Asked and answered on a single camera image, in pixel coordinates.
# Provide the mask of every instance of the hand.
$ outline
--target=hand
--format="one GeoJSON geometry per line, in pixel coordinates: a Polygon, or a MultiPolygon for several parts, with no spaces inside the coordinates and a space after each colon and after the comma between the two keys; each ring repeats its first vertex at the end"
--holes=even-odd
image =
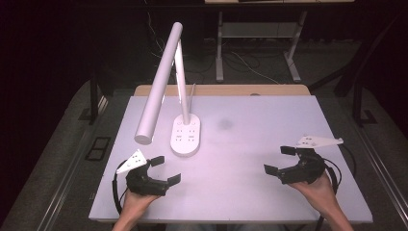
{"type": "Polygon", "coordinates": [[[290,186],[306,197],[312,207],[327,219],[333,230],[353,230],[340,208],[326,172],[312,184],[298,182],[290,184],[290,186]]]}
{"type": "Polygon", "coordinates": [[[157,195],[139,195],[128,190],[125,194],[122,213],[120,214],[113,230],[131,230],[151,202],[157,198],[159,198],[157,195]]]}

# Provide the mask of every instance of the desk lamp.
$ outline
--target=desk lamp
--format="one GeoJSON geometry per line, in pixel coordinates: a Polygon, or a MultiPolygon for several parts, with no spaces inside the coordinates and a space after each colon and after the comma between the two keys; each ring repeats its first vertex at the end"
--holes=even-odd
{"type": "Polygon", "coordinates": [[[170,146],[173,152],[182,157],[189,157],[196,153],[200,142],[200,119],[190,113],[186,96],[186,82],[183,66],[183,54],[181,49],[182,24],[174,23],[166,49],[160,60],[156,76],[143,113],[141,115],[135,141],[139,144],[148,145],[153,142],[153,134],[159,117],[162,103],[165,100],[165,89],[170,76],[173,61],[176,65],[177,87],[182,114],[173,122],[170,146]]]}

